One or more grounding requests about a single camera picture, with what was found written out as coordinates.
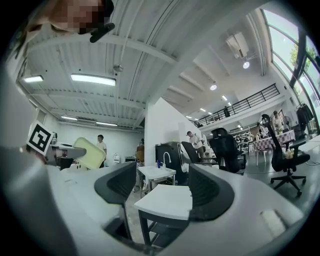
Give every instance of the black plastic part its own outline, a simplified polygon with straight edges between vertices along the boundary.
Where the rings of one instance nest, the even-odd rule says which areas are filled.
[[[228,182],[207,173],[196,164],[189,166],[189,184],[192,194],[192,210],[189,221],[212,221],[232,205],[235,192]]]
[[[124,162],[118,170],[100,177],[94,183],[94,189],[109,204],[123,205],[136,183],[135,162]]]
[[[95,43],[98,40],[100,40],[104,35],[106,35],[107,33],[109,33],[110,31],[112,31],[115,28],[115,24],[114,23],[109,23],[107,25],[104,26],[104,28],[102,29],[98,29],[95,32],[91,33],[91,37],[90,37],[90,42],[91,43]]]

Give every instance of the checkered tablecloth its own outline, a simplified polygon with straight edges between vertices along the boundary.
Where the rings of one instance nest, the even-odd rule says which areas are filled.
[[[287,141],[296,139],[294,130],[290,130],[281,135],[277,135],[276,138],[281,146]],[[271,137],[253,142],[255,150],[272,149],[272,145],[274,146],[275,144]]]

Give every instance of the yellow tray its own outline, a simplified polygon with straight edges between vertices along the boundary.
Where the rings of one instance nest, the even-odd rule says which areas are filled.
[[[84,137],[77,138],[73,146],[75,148],[86,149],[86,154],[76,160],[88,169],[99,168],[101,163],[105,160],[105,152]]]

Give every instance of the large window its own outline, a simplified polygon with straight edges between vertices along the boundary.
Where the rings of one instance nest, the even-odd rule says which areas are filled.
[[[263,13],[269,29],[272,62],[293,88],[298,101],[311,109],[314,119],[308,131],[320,134],[320,68],[315,61],[319,51],[296,25],[268,10]]]

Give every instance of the white wall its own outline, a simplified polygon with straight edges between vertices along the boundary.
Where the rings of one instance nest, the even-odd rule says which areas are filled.
[[[187,131],[201,134],[184,115],[160,98],[155,104],[147,104],[144,128],[144,164],[156,162],[156,144],[189,141]]]
[[[113,159],[115,153],[119,153],[121,163],[125,161],[125,157],[135,156],[137,146],[144,137],[143,133],[60,124],[58,130],[58,141],[60,143],[73,145],[77,138],[85,137],[93,144],[96,144],[98,142],[97,137],[100,134],[103,135],[103,142],[106,144],[108,166],[114,164]]]

